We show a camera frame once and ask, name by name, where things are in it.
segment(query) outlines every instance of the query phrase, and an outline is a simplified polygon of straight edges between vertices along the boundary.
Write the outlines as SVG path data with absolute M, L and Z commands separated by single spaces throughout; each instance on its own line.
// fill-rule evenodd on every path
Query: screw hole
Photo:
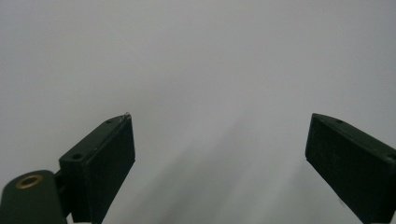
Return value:
M 73 158 L 74 160 L 81 159 L 81 157 L 82 157 L 82 154 L 79 154 L 79 153 L 72 156 L 72 158 Z
M 29 175 L 17 183 L 17 189 L 29 189 L 43 180 L 42 175 Z

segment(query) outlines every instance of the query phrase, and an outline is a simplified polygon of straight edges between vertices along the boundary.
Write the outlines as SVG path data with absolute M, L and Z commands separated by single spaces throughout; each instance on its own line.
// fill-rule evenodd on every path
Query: white background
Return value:
M 396 147 L 395 71 L 393 0 L 1 1 L 0 187 L 129 111 L 104 223 L 360 223 L 305 161 L 310 117 Z

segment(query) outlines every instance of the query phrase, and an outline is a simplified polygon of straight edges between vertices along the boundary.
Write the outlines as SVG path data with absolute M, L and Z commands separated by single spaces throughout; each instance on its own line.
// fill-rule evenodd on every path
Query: white wall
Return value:
M 136 163 L 105 223 L 360 223 L 304 147 L 313 112 L 396 147 L 395 8 L 2 1 L 0 188 L 129 111 Z

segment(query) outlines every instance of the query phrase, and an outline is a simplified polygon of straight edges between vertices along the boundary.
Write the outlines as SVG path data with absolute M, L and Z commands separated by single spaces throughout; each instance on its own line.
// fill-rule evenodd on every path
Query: black plastic part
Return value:
M 53 173 L 35 171 L 9 182 L 3 190 L 0 223 L 67 223 Z
M 60 158 L 75 222 L 102 223 L 134 164 L 129 114 L 103 122 Z
M 396 208 L 396 151 L 367 133 L 313 114 L 305 156 L 363 223 L 389 223 Z

